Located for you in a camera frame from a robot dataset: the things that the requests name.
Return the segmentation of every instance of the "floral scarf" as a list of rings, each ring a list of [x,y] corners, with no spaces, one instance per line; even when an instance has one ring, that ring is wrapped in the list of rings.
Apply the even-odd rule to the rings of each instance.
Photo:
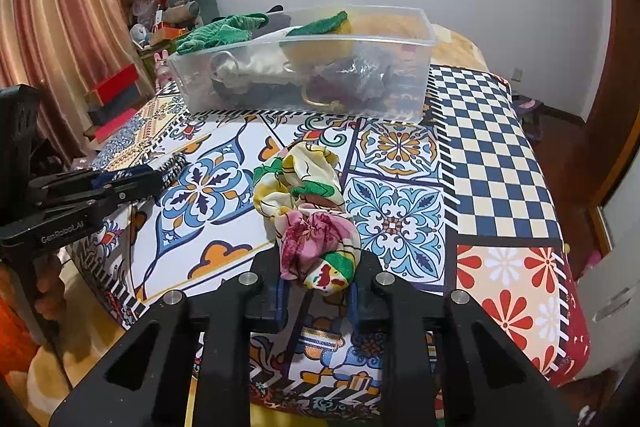
[[[360,262],[337,165],[325,147],[298,143],[254,171],[254,206],[275,226],[281,277],[325,295],[346,288]]]

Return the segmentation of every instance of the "plastic bag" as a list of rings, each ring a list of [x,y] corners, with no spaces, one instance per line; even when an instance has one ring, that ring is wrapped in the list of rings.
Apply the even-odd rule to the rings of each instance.
[[[337,92],[367,102],[385,93],[385,77],[392,61],[388,51],[372,46],[370,42],[357,42],[350,57],[316,66],[314,73],[335,87]]]
[[[160,9],[158,0],[133,0],[131,10],[137,17],[138,23],[151,31],[156,22],[156,12]]]

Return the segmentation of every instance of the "person's hand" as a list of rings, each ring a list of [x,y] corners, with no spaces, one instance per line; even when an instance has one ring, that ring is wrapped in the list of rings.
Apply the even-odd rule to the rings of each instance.
[[[38,299],[34,307],[36,311],[47,320],[58,320],[65,310],[65,283],[60,279],[62,264],[58,257],[51,253],[47,255],[47,264],[38,277],[38,291],[42,297]],[[15,306],[15,290],[11,284],[9,270],[0,264],[0,298],[3,298],[11,308]]]

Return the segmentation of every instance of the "red flower pattern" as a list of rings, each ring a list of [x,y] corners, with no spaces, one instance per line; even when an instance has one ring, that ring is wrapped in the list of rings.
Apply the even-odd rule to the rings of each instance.
[[[527,339],[516,330],[530,330],[533,327],[533,319],[530,315],[522,316],[527,308],[526,298],[518,297],[513,306],[511,306],[511,301],[511,292],[502,290],[500,292],[500,309],[492,299],[482,301],[482,308],[506,331],[516,346],[524,350],[527,347]]]
[[[548,293],[556,290],[556,280],[558,276],[554,271],[556,260],[554,259],[553,248],[529,248],[535,257],[526,257],[524,260],[525,268],[529,270],[537,270],[531,277],[531,284],[536,288],[545,281],[545,288]]]
[[[531,360],[531,362],[536,366],[536,369],[539,370],[540,373],[546,375],[549,371],[549,364],[551,364],[552,360],[554,359],[555,353],[556,350],[554,346],[548,346],[545,351],[545,360],[542,364],[540,363],[540,359],[538,357]]]
[[[473,288],[476,284],[476,280],[468,271],[465,270],[465,268],[477,270],[482,266],[482,259],[477,255],[468,255],[463,257],[463,255],[472,248],[473,247],[468,247],[466,245],[458,245],[458,280],[466,290]]]

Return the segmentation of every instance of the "wooden floor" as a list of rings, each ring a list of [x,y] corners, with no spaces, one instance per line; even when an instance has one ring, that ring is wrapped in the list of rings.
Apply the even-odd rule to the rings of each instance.
[[[547,114],[540,116],[540,124],[543,138],[533,150],[554,200],[562,237],[571,247],[569,264],[577,279],[591,252],[598,249],[586,208],[573,197],[583,172],[572,172],[574,176],[565,169],[575,148],[584,142],[584,126]]]

